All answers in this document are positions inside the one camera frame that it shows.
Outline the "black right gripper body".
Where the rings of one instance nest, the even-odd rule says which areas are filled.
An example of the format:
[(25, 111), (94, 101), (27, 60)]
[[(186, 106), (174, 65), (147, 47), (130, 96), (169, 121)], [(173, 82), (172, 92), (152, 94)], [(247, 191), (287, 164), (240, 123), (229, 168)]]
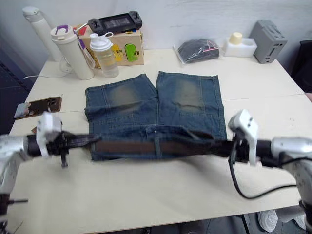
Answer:
[(246, 139), (235, 135), (232, 140), (226, 141), (226, 146), (229, 163), (249, 162), (249, 145)]

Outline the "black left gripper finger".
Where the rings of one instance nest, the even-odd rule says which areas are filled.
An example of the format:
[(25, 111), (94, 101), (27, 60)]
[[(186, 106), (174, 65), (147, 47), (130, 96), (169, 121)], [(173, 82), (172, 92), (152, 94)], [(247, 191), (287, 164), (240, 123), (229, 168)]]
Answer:
[(84, 148), (84, 149), (93, 149), (95, 147), (95, 142), (72, 142), (69, 143), (69, 148)]
[(93, 143), (100, 140), (97, 134), (73, 134), (69, 136), (70, 143)]

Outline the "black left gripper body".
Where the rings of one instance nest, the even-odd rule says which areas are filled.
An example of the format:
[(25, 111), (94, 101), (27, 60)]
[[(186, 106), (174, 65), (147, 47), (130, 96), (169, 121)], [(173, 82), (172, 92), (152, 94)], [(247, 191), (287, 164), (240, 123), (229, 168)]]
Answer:
[(69, 154), (68, 139), (66, 133), (62, 131), (53, 142), (47, 145), (49, 155), (60, 156), (61, 167), (68, 167), (66, 156)]

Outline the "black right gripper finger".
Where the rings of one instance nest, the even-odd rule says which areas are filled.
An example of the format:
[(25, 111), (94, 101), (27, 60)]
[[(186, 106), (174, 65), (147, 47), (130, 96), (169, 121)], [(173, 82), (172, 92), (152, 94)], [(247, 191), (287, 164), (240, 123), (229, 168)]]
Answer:
[(196, 148), (197, 155), (215, 155), (228, 158), (229, 148), (226, 146), (198, 146)]
[(231, 142), (224, 139), (217, 139), (210, 133), (201, 131), (190, 131), (192, 140), (187, 143), (192, 147), (230, 147)]

